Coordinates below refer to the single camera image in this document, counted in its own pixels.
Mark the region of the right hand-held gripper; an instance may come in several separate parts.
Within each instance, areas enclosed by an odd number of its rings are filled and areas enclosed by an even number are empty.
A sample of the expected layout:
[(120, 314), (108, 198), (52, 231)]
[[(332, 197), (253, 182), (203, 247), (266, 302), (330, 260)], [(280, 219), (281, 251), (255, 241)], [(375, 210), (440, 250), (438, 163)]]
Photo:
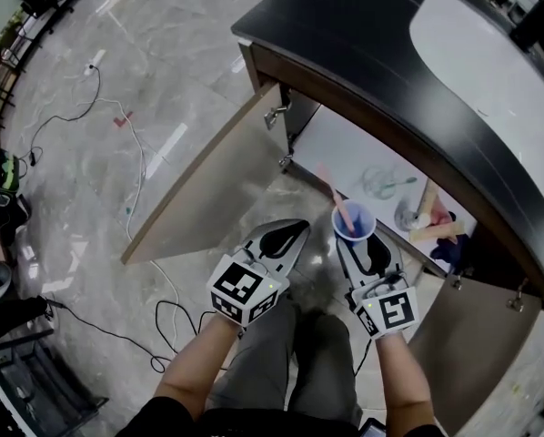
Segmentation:
[[(337, 254), (351, 288), (349, 307), (371, 340), (419, 323), (416, 289), (401, 272), (404, 263), (393, 239), (376, 230), (369, 238), (369, 255), (366, 240), (353, 244), (337, 239)], [(373, 281), (370, 271), (383, 278)]]

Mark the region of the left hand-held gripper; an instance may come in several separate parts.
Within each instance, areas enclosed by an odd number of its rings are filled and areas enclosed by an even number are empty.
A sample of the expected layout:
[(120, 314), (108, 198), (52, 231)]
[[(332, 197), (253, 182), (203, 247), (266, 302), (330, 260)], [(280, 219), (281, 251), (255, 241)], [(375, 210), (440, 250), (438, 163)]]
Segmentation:
[(309, 222), (285, 218), (253, 229), (231, 255), (218, 262), (207, 282), (212, 307), (247, 326), (277, 305), (288, 274), (309, 237)]

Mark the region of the blue plastic cup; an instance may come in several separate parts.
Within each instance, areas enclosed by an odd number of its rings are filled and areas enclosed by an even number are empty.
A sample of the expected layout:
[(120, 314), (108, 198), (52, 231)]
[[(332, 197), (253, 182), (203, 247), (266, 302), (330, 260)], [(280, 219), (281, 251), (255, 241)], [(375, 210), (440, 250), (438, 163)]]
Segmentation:
[(351, 244), (368, 239), (375, 232), (377, 221), (368, 208), (353, 199), (345, 199), (344, 206), (353, 223), (353, 231), (350, 231), (337, 207), (333, 208), (331, 223), (336, 235)]

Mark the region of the pink toothbrush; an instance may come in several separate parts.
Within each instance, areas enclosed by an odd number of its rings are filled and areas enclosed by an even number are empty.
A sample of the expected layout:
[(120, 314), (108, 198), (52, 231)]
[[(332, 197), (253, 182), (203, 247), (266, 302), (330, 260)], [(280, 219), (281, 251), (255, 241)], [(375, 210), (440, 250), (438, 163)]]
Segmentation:
[(335, 188), (332, 179), (329, 175), (328, 170), (322, 163), (317, 164), (317, 172), (319, 177), (329, 186), (329, 189), (332, 194), (332, 198), (335, 202), (335, 205), (337, 207), (337, 210), (339, 214), (341, 215), (341, 218), (343, 219), (350, 236), (354, 235), (355, 227), (352, 218), (350, 217), (348, 213), (348, 209), (344, 203), (343, 198), (340, 196), (340, 194), (337, 192), (337, 189)]

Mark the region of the clear glass cup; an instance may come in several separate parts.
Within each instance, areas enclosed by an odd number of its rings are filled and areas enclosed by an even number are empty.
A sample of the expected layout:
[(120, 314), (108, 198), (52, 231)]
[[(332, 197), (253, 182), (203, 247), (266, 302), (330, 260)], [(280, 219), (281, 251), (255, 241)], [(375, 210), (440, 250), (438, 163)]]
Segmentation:
[(371, 198), (380, 200), (392, 198), (396, 192), (394, 168), (369, 166), (361, 175), (360, 186)]

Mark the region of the green toothbrush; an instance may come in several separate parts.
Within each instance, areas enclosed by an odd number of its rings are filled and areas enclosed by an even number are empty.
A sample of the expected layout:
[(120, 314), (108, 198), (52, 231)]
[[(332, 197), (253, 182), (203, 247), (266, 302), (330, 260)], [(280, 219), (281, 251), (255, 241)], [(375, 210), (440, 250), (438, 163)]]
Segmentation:
[(403, 186), (407, 184), (412, 184), (417, 182), (418, 179), (416, 177), (409, 177), (401, 181), (388, 181), (388, 182), (379, 182), (378, 183), (378, 189), (387, 189), (387, 188), (394, 188), (396, 186)]

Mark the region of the dark vanity cabinet with sink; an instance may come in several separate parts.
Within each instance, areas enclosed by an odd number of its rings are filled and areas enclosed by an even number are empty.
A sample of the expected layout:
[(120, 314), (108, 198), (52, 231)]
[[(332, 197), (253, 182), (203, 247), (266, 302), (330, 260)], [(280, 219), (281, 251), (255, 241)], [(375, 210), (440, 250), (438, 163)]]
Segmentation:
[[(292, 163), (301, 175), (316, 186), (327, 187), (317, 172), (317, 164), (322, 163), (341, 197), (365, 205), (377, 228), (433, 272), (464, 270), (477, 281), (510, 289), (527, 278), (529, 293), (544, 300), (544, 270), (521, 237), (437, 150), (325, 76), (262, 46), (244, 40), (238, 44), (254, 88), (276, 81), (284, 105), (305, 110), (287, 117)], [(369, 166), (394, 168), (395, 181), (409, 177), (418, 181), (396, 186), (395, 195), (388, 200), (371, 198), (360, 186), (361, 175)], [(436, 239), (410, 242), (409, 232), (400, 231), (395, 224), (399, 201), (406, 197), (409, 207), (417, 211), (429, 178), (438, 185), (433, 209), (463, 221), (469, 236), (457, 265), (429, 256)]]

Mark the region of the person's right forearm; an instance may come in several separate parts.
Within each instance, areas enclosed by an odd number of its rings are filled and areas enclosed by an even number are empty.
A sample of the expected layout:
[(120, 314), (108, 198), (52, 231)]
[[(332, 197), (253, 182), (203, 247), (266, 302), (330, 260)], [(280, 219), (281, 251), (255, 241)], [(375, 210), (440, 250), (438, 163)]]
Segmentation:
[(404, 437), (435, 416), (427, 378), (401, 332), (376, 341), (389, 437)]

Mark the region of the white sink basin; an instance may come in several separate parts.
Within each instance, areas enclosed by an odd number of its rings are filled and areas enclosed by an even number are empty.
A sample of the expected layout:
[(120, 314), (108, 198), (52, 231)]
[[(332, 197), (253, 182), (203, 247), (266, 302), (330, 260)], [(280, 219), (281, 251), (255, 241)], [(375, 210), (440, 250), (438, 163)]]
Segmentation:
[(424, 0), (409, 33), (428, 69), (486, 121), (544, 126), (543, 76), (465, 0)]

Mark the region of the dark blue cloth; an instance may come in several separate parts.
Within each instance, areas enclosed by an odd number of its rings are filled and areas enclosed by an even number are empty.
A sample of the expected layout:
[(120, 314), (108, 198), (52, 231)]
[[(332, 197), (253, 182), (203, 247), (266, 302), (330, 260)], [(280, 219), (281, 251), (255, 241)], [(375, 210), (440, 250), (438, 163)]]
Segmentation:
[(456, 236), (456, 241), (450, 239), (437, 239), (436, 247), (430, 251), (429, 256), (433, 260), (442, 260), (450, 265), (457, 265), (461, 259), (462, 250), (468, 244), (468, 234)]

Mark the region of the pink cloth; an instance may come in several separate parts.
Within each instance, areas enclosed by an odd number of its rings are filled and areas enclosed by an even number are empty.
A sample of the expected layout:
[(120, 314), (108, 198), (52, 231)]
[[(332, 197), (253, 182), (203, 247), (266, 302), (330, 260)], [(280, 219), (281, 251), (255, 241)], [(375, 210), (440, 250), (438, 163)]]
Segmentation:
[(430, 227), (437, 228), (434, 231), (434, 237), (437, 239), (448, 239), (453, 244), (458, 243), (458, 238), (454, 233), (451, 233), (451, 225), (453, 224), (454, 219), (452, 215), (447, 211), (436, 211), (432, 210), (430, 216)]

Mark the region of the grey cabinet door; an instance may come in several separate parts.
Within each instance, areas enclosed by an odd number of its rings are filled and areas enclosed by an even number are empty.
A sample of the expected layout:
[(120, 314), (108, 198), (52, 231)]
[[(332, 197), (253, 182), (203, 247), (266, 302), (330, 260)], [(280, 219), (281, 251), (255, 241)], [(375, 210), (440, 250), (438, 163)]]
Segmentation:
[(280, 87), (263, 85), (209, 141), (122, 255), (124, 264), (212, 249), (276, 179), (288, 153)]
[(523, 293), (524, 310), (516, 312), (507, 307), (516, 291), (465, 278), (454, 290), (448, 277), (409, 347), (428, 379), (438, 422), (454, 436), (519, 355), (542, 300)]

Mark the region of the person's grey trousers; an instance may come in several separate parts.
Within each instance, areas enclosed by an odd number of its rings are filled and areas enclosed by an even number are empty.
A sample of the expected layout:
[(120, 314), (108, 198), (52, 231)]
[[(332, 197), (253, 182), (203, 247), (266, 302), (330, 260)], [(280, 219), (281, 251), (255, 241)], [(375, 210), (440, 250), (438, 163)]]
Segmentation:
[(356, 432), (362, 411), (348, 327), (333, 314), (302, 311), (282, 296), (247, 328), (207, 408), (279, 412), (323, 429)]

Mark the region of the person's black shirt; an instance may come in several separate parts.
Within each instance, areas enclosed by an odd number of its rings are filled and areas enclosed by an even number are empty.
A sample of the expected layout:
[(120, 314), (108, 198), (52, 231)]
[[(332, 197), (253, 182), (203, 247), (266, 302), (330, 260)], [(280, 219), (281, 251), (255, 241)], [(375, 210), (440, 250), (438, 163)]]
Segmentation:
[(116, 437), (359, 437), (359, 430), (281, 410), (210, 409), (195, 420), (180, 402), (155, 397)]

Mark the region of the black green helmet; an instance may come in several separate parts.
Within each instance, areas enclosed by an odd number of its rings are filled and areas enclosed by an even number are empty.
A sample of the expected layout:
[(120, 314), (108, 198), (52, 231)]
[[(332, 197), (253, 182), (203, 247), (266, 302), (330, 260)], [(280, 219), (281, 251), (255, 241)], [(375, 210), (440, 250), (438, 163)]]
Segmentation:
[(0, 189), (16, 193), (19, 189), (19, 159), (0, 148)]

